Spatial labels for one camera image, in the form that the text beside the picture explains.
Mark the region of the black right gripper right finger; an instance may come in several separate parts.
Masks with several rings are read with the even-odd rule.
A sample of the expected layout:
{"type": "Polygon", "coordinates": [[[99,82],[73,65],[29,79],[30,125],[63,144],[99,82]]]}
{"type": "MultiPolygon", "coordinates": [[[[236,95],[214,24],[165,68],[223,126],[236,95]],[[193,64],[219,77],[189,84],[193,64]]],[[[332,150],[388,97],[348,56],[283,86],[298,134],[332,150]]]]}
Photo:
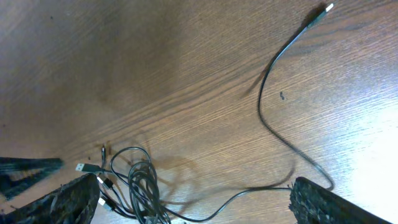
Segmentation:
{"type": "Polygon", "coordinates": [[[298,223],[389,223],[304,177],[295,180],[289,209],[298,223]]]}

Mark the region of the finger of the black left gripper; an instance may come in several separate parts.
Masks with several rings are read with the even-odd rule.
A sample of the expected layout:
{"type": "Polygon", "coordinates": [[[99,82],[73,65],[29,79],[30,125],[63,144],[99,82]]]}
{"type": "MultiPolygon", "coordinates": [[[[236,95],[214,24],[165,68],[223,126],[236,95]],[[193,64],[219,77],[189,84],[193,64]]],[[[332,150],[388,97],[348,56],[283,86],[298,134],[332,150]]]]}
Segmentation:
{"type": "Polygon", "coordinates": [[[60,158],[1,158],[1,194],[6,200],[31,188],[63,166],[60,158]]]}

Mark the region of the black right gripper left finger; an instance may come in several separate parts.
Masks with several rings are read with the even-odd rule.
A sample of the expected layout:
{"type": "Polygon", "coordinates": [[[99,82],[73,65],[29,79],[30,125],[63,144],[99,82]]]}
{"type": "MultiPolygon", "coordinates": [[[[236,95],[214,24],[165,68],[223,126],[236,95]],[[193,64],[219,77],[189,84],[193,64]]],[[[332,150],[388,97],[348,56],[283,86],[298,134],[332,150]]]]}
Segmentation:
{"type": "Polygon", "coordinates": [[[90,224],[99,198],[96,175],[88,173],[34,202],[1,215],[1,223],[90,224]]]}

